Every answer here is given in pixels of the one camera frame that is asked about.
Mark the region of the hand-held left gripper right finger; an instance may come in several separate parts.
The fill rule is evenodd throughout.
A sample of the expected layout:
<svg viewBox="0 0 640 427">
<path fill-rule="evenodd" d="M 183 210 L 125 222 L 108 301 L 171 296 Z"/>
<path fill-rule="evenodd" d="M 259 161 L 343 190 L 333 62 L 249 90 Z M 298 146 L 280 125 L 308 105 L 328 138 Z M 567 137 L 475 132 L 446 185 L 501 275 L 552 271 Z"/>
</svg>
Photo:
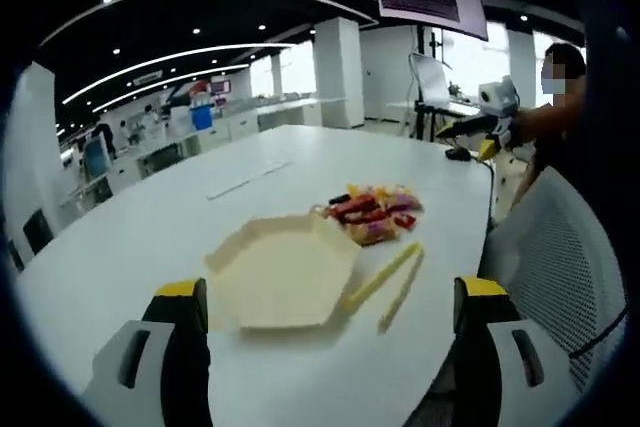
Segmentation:
<svg viewBox="0 0 640 427">
<path fill-rule="evenodd" d="M 454 426 L 555 426 L 573 405 L 569 358 L 498 283 L 454 281 Z"/>
</svg>

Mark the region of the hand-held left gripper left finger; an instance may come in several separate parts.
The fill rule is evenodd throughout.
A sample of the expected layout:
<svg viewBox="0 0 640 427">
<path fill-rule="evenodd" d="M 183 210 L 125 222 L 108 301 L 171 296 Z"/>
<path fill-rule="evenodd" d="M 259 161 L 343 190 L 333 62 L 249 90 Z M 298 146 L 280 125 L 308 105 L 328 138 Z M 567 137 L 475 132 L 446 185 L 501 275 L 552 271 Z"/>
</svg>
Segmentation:
<svg viewBox="0 0 640 427">
<path fill-rule="evenodd" d="M 210 426 L 203 278 L 159 288 L 95 355 L 82 401 L 103 426 Z"/>
</svg>

